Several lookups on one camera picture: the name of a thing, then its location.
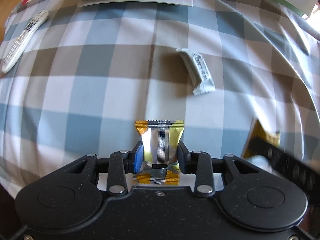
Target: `white snack bar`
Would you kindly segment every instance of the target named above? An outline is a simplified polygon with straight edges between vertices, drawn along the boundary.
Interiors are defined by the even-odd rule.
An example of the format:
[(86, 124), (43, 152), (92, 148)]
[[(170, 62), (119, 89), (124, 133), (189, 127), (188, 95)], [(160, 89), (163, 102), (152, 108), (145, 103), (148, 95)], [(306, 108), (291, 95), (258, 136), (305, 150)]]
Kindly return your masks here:
[(189, 72), (195, 96), (216, 90), (202, 55), (190, 49), (176, 49)]

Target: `tablecloth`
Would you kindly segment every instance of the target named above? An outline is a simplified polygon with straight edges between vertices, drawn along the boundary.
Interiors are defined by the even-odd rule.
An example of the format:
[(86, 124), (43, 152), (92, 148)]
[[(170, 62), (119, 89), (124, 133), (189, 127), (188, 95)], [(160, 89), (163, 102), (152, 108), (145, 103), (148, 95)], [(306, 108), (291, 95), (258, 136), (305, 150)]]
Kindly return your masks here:
[[(185, 120), (189, 150), (240, 155), (252, 118), (281, 147), (320, 159), (320, 34), (266, 0), (193, 7), (33, 0), (8, 19), (0, 58), (41, 10), (37, 30), (0, 79), (0, 182), (21, 187), (87, 153), (139, 140), (135, 120)], [(194, 96), (176, 48), (201, 53), (216, 91)]]

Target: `white wrapper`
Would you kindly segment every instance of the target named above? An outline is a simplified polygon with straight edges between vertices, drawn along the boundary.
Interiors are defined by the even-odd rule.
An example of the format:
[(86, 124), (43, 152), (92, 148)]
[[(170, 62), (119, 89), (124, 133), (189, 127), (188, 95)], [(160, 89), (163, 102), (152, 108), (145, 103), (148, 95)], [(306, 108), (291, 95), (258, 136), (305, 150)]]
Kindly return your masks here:
[(216, 90), (202, 55), (190, 49), (176, 49), (187, 67), (195, 96)]

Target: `white remote control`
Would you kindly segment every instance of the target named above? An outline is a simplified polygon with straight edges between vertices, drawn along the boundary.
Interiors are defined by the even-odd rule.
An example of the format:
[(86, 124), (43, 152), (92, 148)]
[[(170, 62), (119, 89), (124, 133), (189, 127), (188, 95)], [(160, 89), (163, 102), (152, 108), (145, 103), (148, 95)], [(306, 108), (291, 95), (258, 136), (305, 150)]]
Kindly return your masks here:
[(20, 36), (13, 44), (7, 57), (4, 59), (1, 68), (1, 71), (3, 73), (7, 73), (17, 63), (23, 51), (27, 47), (32, 35), (36, 32), (40, 25), (46, 21), (48, 16), (49, 13), (47, 11), (41, 11), (30, 20), (30, 22), (27, 24), (27, 26), (24, 28)]

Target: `checkered tablecloth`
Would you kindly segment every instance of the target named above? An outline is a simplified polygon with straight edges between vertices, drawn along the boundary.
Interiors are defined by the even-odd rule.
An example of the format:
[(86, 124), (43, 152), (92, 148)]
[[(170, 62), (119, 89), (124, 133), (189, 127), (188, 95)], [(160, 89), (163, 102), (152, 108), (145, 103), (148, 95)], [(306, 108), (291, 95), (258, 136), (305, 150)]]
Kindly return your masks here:
[[(189, 150), (240, 155), (253, 117), (281, 147), (320, 159), (320, 34), (266, 0), (194, 7), (33, 0), (8, 19), (0, 58), (31, 17), (49, 19), (0, 79), (0, 182), (24, 185), (87, 153), (132, 149), (135, 120), (185, 120)], [(176, 48), (200, 52), (216, 91), (193, 96)]]

